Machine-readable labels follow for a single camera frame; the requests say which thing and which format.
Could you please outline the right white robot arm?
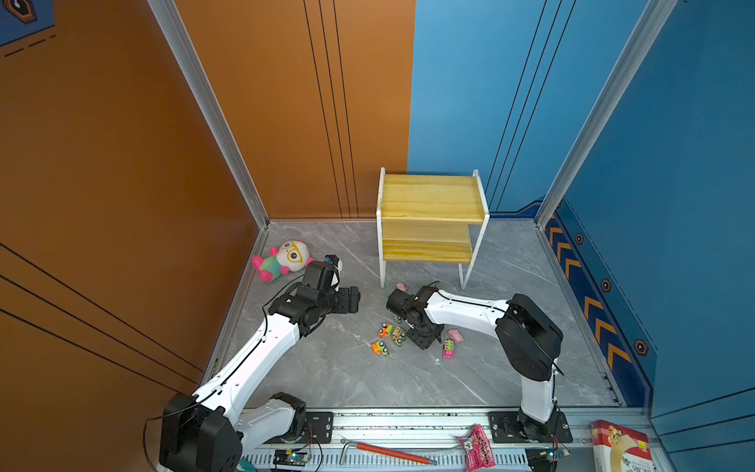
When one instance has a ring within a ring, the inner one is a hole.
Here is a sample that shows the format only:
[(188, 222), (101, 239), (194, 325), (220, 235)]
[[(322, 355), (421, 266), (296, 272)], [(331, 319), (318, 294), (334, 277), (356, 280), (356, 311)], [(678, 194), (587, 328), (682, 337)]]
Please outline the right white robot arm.
[(450, 294), (425, 285), (416, 294), (396, 289), (387, 310), (409, 326), (408, 338), (427, 349), (444, 329), (462, 328), (495, 338), (510, 367), (520, 376), (521, 397), (515, 412), (488, 415), (496, 444), (570, 444), (570, 424), (558, 406), (556, 377), (562, 373), (562, 330), (528, 296), (484, 300)]

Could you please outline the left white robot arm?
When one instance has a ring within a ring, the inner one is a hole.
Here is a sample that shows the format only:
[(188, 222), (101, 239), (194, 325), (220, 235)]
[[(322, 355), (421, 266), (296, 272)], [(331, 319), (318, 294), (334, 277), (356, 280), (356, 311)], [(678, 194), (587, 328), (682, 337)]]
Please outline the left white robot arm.
[(192, 395), (177, 393), (157, 418), (161, 424), (153, 469), (233, 471), (244, 452), (270, 440), (295, 442), (307, 427), (306, 403), (277, 393), (245, 409), (282, 356), (317, 330), (331, 314), (355, 314), (361, 293), (341, 287), (342, 263), (334, 255), (309, 263), (302, 275), (263, 305), (263, 322), (251, 339)]

